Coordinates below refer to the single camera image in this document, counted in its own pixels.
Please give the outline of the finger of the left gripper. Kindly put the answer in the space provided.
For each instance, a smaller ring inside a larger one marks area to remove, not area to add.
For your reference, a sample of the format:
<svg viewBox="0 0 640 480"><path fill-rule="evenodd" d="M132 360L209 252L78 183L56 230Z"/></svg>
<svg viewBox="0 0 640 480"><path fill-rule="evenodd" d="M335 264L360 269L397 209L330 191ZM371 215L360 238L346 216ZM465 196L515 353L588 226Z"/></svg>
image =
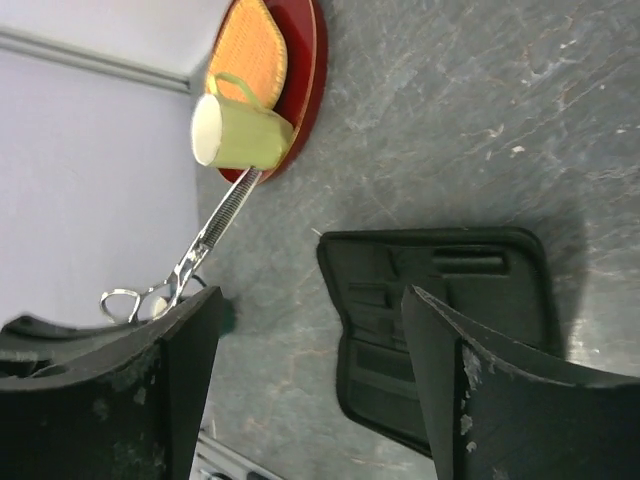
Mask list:
<svg viewBox="0 0 640 480"><path fill-rule="evenodd" d="M1 328L1 376L97 377L150 348L148 332L130 324L74 328L20 316Z"/></svg>

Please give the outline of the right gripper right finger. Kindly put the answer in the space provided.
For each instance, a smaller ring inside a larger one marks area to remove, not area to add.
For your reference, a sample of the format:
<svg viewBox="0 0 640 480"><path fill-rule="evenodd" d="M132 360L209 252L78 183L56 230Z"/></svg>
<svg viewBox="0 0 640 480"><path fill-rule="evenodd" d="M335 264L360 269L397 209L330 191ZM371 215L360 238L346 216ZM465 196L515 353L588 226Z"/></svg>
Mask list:
<svg viewBox="0 0 640 480"><path fill-rule="evenodd" d="M441 479L635 479L639 381L541 352L410 286L402 320Z"/></svg>

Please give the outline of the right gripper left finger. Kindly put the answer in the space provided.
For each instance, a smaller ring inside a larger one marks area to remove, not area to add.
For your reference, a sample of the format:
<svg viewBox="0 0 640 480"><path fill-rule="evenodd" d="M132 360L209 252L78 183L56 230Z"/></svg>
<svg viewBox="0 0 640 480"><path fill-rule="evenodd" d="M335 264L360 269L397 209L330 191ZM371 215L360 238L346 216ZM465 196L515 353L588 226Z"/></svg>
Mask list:
<svg viewBox="0 0 640 480"><path fill-rule="evenodd" d="M209 287L159 320L125 323L150 348L97 377L1 376L5 479L185 479L213 369L223 296Z"/></svg>

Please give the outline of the black tool case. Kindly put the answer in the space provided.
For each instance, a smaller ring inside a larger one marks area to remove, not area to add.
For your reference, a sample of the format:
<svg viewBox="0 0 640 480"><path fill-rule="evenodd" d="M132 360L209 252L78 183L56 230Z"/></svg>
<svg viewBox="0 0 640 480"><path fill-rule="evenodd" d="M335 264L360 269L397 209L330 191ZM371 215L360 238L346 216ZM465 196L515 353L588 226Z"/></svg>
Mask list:
<svg viewBox="0 0 640 480"><path fill-rule="evenodd" d="M316 258L341 335L336 396L346 417L421 455L430 442L411 357L426 333L468 318L549 355L563 352L542 242L502 227L334 231Z"/></svg>

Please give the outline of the silver scissors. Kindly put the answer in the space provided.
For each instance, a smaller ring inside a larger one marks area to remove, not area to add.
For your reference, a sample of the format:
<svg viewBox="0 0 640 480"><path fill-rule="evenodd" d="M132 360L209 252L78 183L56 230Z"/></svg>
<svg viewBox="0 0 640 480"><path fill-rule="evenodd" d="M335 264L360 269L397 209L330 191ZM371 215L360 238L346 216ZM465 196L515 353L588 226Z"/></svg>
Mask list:
<svg viewBox="0 0 640 480"><path fill-rule="evenodd" d="M166 279L142 291L115 288L104 292L99 307L109 321L114 324L150 322L159 320L173 310L180 303L189 281L204 259L219 243L245 205L262 174L263 172L256 167L248 168L241 173ZM109 302L115 297L132 298L131 312L126 315L114 313L109 308ZM149 316L143 317L142 306L149 298L160 298L164 305L160 310L155 308Z"/></svg>

